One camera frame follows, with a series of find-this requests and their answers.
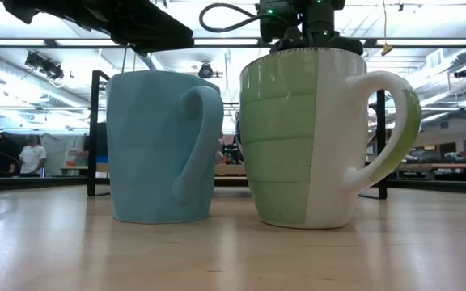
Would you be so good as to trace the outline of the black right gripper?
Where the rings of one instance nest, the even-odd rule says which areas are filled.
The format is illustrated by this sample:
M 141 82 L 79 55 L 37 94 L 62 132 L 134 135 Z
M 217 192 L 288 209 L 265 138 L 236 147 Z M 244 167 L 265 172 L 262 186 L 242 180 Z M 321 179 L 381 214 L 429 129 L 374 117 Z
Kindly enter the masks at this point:
M 269 41 L 277 39 L 269 51 L 332 48 L 362 55 L 360 40 L 342 37 L 335 30 L 335 11 L 344 7 L 345 0 L 269 1 Z

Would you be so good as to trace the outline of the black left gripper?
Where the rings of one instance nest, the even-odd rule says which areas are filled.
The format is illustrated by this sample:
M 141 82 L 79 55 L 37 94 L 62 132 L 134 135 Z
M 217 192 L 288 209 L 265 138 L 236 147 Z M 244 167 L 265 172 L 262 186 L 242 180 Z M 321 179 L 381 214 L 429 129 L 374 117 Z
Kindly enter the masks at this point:
M 111 31 L 114 1 L 0 0 L 5 10 L 26 24 L 39 13 L 76 23 L 87 30 Z M 120 0 L 115 6 L 115 42 L 140 54 L 190 49 L 193 31 L 149 0 Z

